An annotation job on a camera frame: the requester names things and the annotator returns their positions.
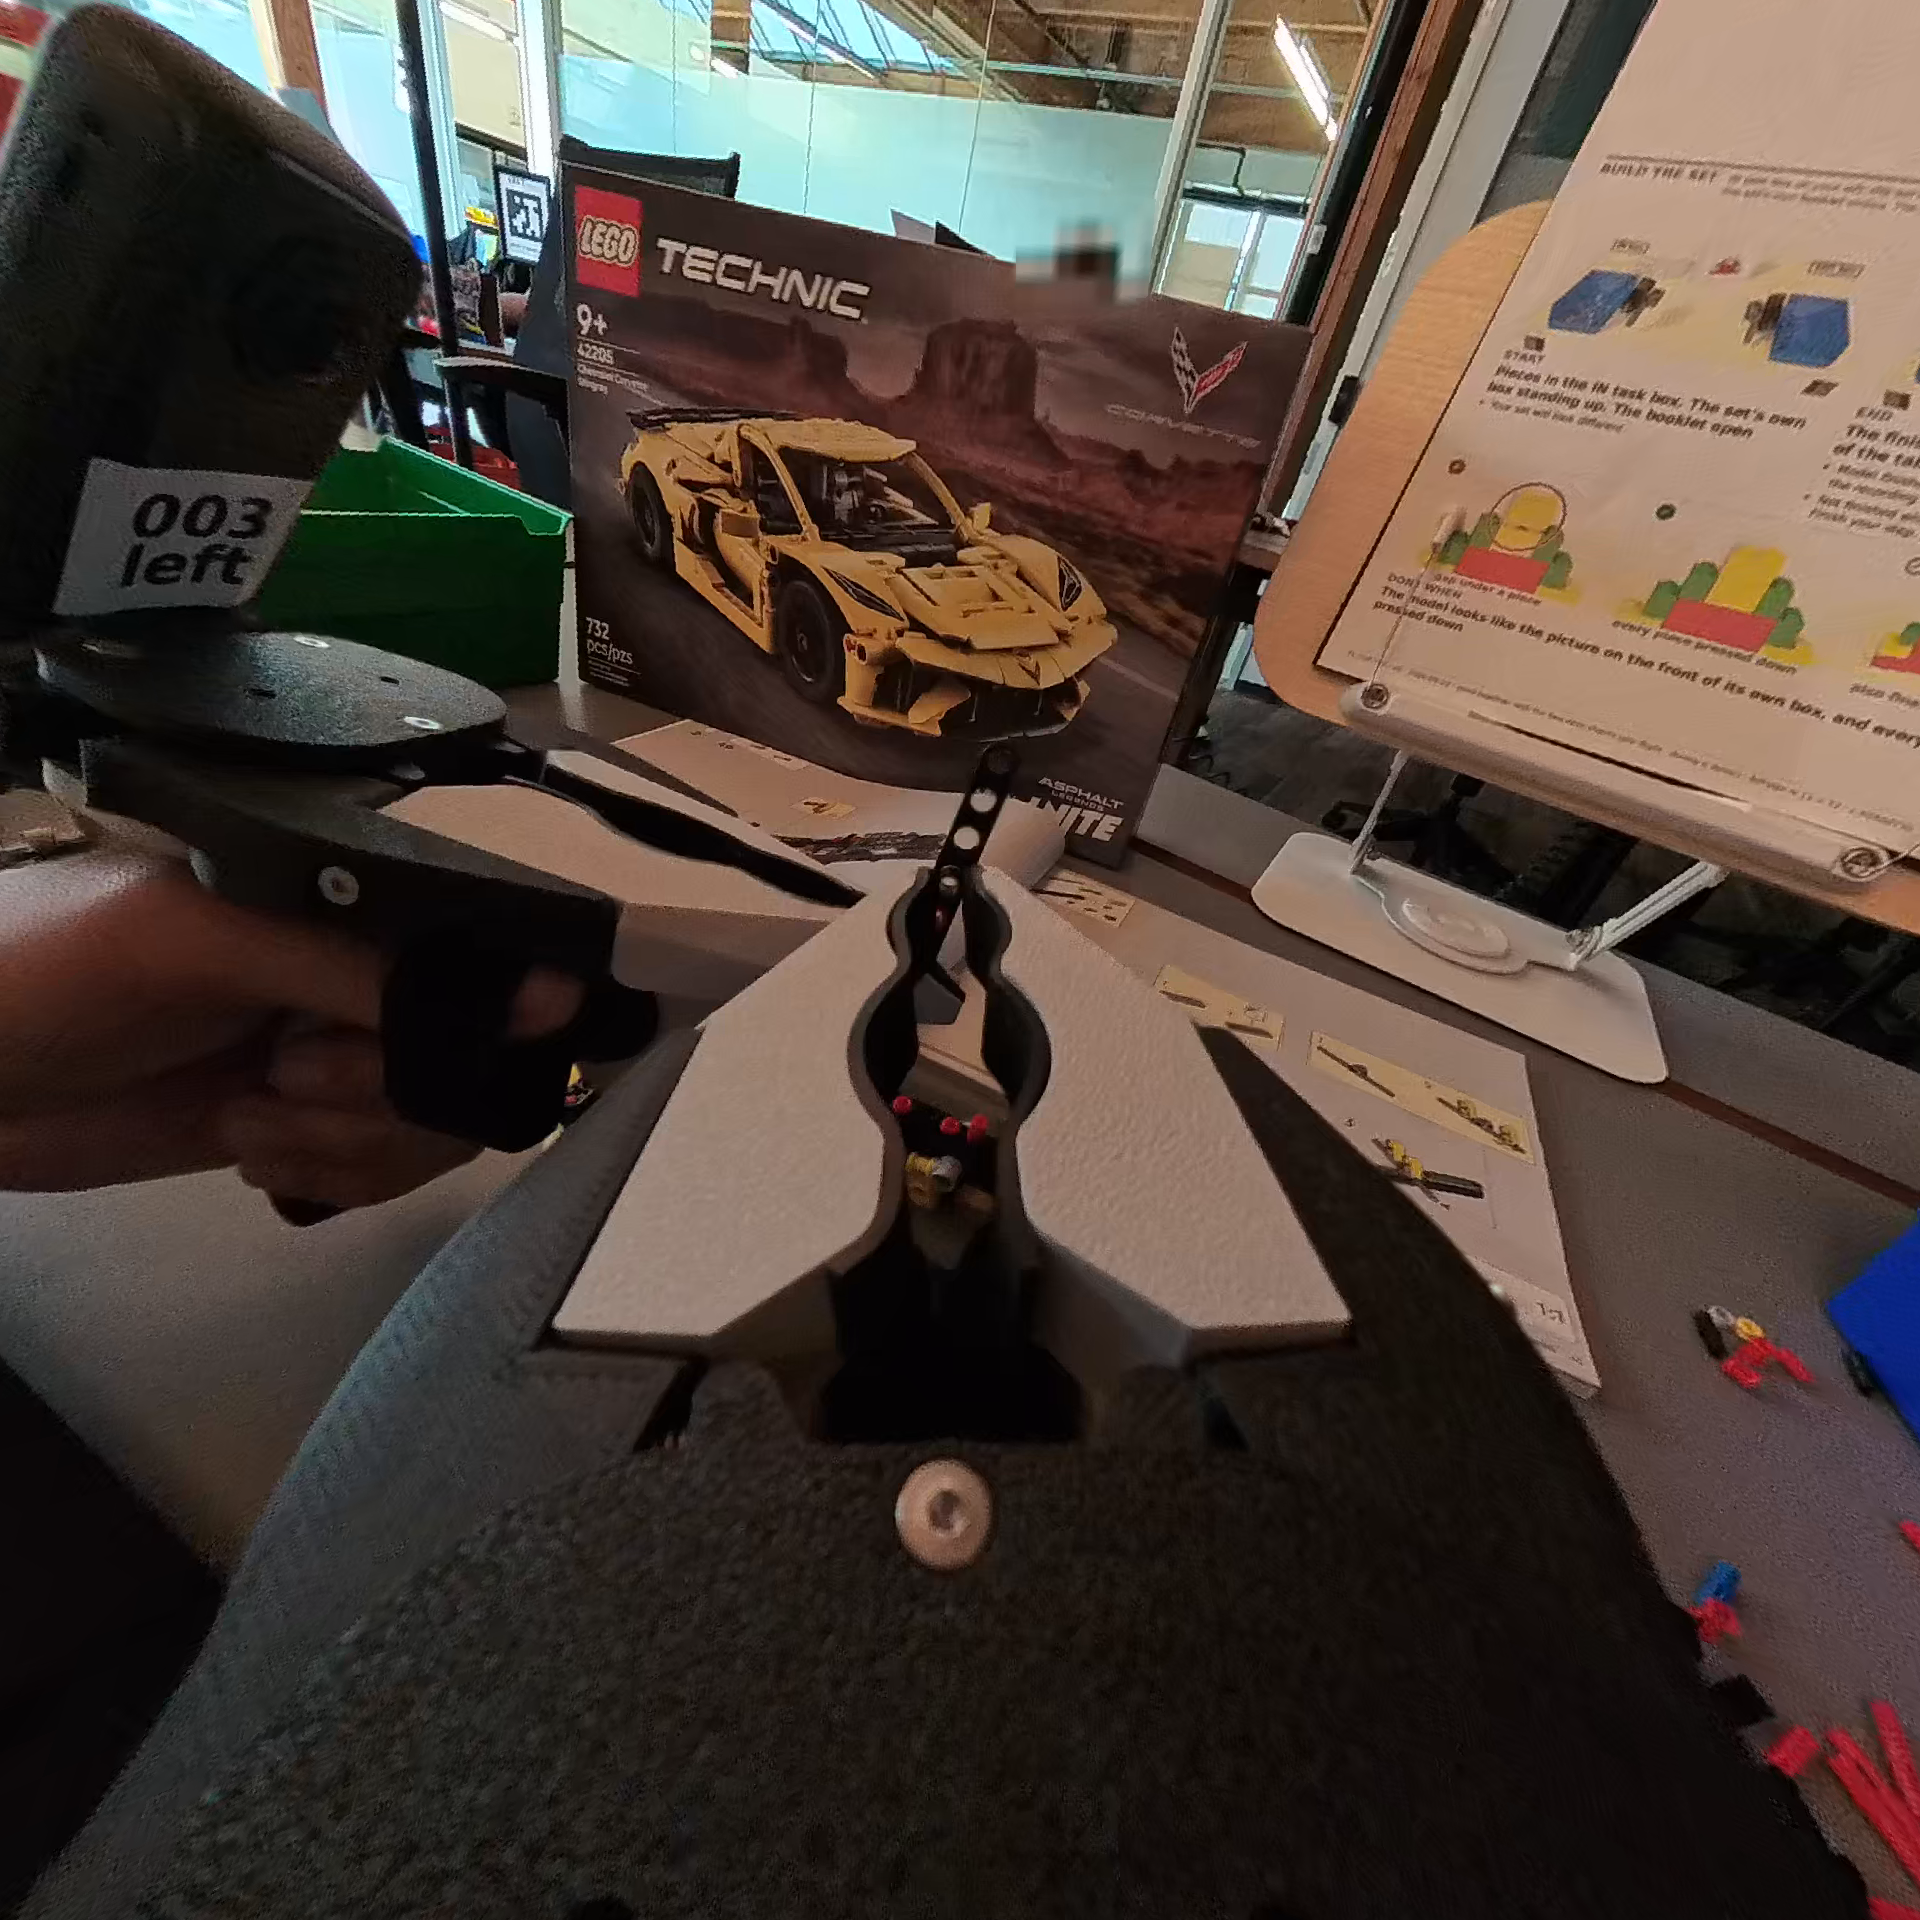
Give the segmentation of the black lego beam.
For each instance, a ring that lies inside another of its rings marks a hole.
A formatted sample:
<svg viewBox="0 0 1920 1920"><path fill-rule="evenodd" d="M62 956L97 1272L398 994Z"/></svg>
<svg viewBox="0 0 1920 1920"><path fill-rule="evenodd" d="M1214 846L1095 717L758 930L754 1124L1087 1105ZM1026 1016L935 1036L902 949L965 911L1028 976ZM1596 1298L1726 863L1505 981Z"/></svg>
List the black lego beam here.
<svg viewBox="0 0 1920 1920"><path fill-rule="evenodd" d="M973 873L991 840L1017 775L1017 752L990 744L956 805L948 831L906 909L908 957L916 976L940 973L948 932L965 916Z"/></svg>

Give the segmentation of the green plastic bin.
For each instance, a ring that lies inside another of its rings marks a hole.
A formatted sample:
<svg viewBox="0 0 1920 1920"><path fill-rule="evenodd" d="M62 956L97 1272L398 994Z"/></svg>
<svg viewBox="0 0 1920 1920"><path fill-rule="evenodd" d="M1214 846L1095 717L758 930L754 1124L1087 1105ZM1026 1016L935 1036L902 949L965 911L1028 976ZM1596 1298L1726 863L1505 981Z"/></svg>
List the green plastic bin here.
<svg viewBox="0 0 1920 1920"><path fill-rule="evenodd" d="M394 436L343 442L257 622L356 640L489 688L561 674L569 514Z"/></svg>

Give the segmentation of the pile of small lego pins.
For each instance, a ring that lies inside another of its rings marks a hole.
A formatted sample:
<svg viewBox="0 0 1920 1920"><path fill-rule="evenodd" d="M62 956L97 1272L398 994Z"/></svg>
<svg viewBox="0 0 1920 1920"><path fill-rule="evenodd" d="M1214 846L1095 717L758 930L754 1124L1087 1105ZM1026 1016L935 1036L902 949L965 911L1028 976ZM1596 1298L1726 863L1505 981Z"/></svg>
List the pile of small lego pins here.
<svg viewBox="0 0 1920 1920"><path fill-rule="evenodd" d="M1746 1393L1755 1393L1771 1378L1813 1385L1813 1373L1796 1350L1775 1341L1749 1313L1716 1304L1691 1311L1693 1332L1715 1360L1718 1376ZM1686 1614L1707 1646L1742 1636L1740 1594L1742 1573L1718 1558L1693 1583ZM1763 1750L1763 1759L1787 1780L1799 1783L1813 1764L1827 1766L1881 1847L1899 1863L1911 1887L1918 1887L1918 1784L1914 1741L1899 1712L1877 1697L1869 1717L1878 1736L1878 1757L1844 1727L1827 1735L1791 1721Z"/></svg>

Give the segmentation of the open instruction booklet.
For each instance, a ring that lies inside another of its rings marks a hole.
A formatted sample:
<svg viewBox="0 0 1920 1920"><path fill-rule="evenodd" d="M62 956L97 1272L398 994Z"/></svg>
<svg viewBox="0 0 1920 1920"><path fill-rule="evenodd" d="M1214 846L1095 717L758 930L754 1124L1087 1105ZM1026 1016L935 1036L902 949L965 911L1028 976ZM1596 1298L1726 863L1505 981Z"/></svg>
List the open instruction booklet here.
<svg viewBox="0 0 1920 1920"><path fill-rule="evenodd" d="M957 809L694 722L614 744L857 887L929 863ZM1009 799L987 856L1188 1020L1234 1032L1441 1224L1573 1391L1601 1390L1516 1048L1066 866L1066 831L1026 799Z"/></svg>

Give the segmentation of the wooden document stand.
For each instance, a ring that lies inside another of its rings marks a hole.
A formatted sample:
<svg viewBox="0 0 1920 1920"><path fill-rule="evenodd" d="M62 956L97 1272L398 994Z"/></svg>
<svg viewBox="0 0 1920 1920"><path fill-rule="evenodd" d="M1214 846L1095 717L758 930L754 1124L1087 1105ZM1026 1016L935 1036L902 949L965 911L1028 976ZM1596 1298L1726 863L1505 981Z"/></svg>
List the wooden document stand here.
<svg viewBox="0 0 1920 1920"><path fill-rule="evenodd" d="M1553 199L1473 228L1413 289L1263 594L1255 652L1268 685L1289 706L1394 750L1394 759L1355 837L1292 837L1255 882L1255 904L1322 946L1583 1064L1661 1084L1663 1041L1647 992L1622 957L1627 941L1733 873L1916 934L1916 848L1885 848L1859 829L1651 775L1500 717L1430 708L1322 663ZM1593 920L1574 904L1573 926L1477 896L1378 850L1385 801L1407 761L1667 848L1684 869L1612 918Z"/></svg>

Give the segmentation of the blue plastic bin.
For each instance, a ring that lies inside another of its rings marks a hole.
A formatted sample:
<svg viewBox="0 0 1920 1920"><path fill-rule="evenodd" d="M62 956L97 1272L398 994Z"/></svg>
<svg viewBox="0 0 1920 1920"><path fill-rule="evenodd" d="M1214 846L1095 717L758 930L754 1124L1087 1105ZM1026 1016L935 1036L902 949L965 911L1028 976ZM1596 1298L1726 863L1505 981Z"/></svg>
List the blue plastic bin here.
<svg viewBox="0 0 1920 1920"><path fill-rule="evenodd" d="M1918 1220L1874 1253L1827 1311L1844 1373L1918 1440Z"/></svg>

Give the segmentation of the black tripod pole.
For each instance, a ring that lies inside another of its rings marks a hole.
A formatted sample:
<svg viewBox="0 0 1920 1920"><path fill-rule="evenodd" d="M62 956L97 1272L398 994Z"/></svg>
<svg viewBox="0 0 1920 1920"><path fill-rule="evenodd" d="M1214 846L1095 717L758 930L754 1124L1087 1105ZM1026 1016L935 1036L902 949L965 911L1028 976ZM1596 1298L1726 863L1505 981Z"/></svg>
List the black tripod pole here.
<svg viewBox="0 0 1920 1920"><path fill-rule="evenodd" d="M445 400L447 440L458 466L474 469L474 446L463 410L458 367L462 357L460 311L453 294L447 261L445 205L442 193L442 150L434 129L433 88L428 69L426 30L419 2L395 2L395 26L399 37L399 61L406 90L406 116L417 148L417 176L423 205L423 239L430 289L439 327L442 385Z"/></svg>

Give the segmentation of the printed instruction sheet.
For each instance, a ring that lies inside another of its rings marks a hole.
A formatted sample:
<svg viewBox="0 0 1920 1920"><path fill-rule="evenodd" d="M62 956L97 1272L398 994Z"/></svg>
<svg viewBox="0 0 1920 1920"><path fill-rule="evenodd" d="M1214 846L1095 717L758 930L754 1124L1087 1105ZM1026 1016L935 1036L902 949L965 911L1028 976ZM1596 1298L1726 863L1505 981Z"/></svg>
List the printed instruction sheet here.
<svg viewBox="0 0 1920 1920"><path fill-rule="evenodd" d="M1916 848L1918 4L1657 4L1322 663Z"/></svg>

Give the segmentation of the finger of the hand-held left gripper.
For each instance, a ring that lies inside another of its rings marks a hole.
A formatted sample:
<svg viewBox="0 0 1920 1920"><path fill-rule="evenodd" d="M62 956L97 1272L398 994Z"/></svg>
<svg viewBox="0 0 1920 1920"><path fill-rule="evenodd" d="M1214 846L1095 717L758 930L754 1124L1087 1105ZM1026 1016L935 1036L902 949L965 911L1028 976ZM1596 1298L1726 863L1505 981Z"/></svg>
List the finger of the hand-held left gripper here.
<svg viewBox="0 0 1920 1920"><path fill-rule="evenodd" d="M732 998L841 913L740 869L650 848L527 784L428 785L386 816L612 897L612 978L685 1006Z"/></svg>
<svg viewBox="0 0 1920 1920"><path fill-rule="evenodd" d="M644 772L630 757L543 750L539 785L653 852L740 873L814 904L846 906L862 897L857 884L812 854L665 772Z"/></svg>

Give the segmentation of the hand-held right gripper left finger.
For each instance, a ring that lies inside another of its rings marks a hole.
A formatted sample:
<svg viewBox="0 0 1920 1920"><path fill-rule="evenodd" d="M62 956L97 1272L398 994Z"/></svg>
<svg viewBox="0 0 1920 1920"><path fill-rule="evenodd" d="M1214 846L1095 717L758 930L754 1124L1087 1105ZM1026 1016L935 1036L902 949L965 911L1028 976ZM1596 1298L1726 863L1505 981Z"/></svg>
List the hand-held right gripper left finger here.
<svg viewBox="0 0 1920 1920"><path fill-rule="evenodd" d="M923 1290L895 1079L918 1053L908 870L711 1012L551 1311L551 1378L762 1370L805 1433L851 1433L846 1367Z"/></svg>

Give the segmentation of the lego box with yellow car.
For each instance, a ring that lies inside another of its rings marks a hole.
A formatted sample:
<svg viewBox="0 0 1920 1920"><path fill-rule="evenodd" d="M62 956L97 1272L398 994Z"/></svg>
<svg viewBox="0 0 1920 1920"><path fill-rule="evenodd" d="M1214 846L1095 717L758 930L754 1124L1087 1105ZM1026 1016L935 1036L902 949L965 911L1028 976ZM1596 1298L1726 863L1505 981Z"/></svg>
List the lego box with yellow car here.
<svg viewBox="0 0 1920 1920"><path fill-rule="evenodd" d="M1116 869L1309 334L579 148L558 201L586 682Z"/></svg>

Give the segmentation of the person's left hand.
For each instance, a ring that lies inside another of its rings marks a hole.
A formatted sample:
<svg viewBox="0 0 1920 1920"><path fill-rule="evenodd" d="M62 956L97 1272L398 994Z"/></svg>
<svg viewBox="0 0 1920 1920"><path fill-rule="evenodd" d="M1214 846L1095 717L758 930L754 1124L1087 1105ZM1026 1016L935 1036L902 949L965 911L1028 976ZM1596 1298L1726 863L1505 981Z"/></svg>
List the person's left hand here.
<svg viewBox="0 0 1920 1920"><path fill-rule="evenodd" d="M228 1168L276 1202L369 1208L479 1146L395 1113L382 951L90 850L2 877L2 1188Z"/></svg>

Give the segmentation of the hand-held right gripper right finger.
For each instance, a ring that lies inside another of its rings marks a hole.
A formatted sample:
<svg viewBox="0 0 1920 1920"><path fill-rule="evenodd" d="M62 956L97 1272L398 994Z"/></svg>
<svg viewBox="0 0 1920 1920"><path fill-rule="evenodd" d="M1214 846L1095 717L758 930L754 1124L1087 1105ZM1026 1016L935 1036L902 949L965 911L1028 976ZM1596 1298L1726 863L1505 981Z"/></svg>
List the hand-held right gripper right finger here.
<svg viewBox="0 0 1920 1920"><path fill-rule="evenodd" d="M951 1068L1036 1244L1031 1338L1087 1418L1140 1373L1315 1353L1354 1311L1234 1085L1279 1079L1003 870L971 877Z"/></svg>

